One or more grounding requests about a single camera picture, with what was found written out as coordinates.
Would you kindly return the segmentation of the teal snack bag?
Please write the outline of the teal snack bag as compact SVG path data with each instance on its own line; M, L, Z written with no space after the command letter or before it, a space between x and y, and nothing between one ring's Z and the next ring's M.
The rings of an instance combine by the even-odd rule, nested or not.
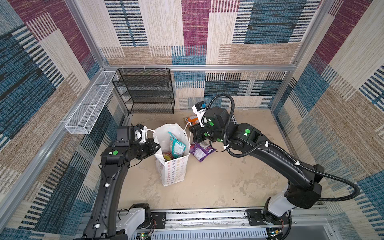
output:
M175 135L171 132L168 132L170 135L170 148L171 148L171 154L174 159L180 158L184 155L184 152L186 150L186 145L179 141Z

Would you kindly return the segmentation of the white printed paper bag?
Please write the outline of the white printed paper bag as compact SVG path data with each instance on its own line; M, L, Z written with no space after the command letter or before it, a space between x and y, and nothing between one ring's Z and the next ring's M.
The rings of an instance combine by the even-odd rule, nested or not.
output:
M190 156L190 138L187 126L164 124L153 131L155 143L161 148L155 153L156 167L163 186L184 180Z

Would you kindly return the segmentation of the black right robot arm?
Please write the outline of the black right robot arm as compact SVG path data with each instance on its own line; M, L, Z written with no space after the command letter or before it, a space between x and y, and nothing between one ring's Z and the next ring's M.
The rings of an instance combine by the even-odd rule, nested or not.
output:
M252 156L261 160L272 169L283 175L287 186L283 192L268 198L263 215L281 217L294 208L310 209L316 202L343 202L356 198L360 194L359 187L343 178L325 173L321 165L309 165L296 159L282 147L271 142L261 131L250 124L238 124L234 119L235 101L225 94L231 102L231 110L213 107L213 103L196 103L192 110L197 115L199 123L190 127L194 142L205 140L220 142L224 152L234 158ZM353 188L347 196L323 198L323 178L346 184Z

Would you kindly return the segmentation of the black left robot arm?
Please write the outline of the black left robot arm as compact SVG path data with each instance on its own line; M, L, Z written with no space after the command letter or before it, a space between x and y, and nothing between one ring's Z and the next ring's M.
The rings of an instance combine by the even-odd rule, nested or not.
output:
M131 161L153 156L161 146L147 135L148 128L138 124L117 129L117 139L101 154L100 186L82 240L127 240L138 228L153 223L149 204L135 204L119 218L118 205Z

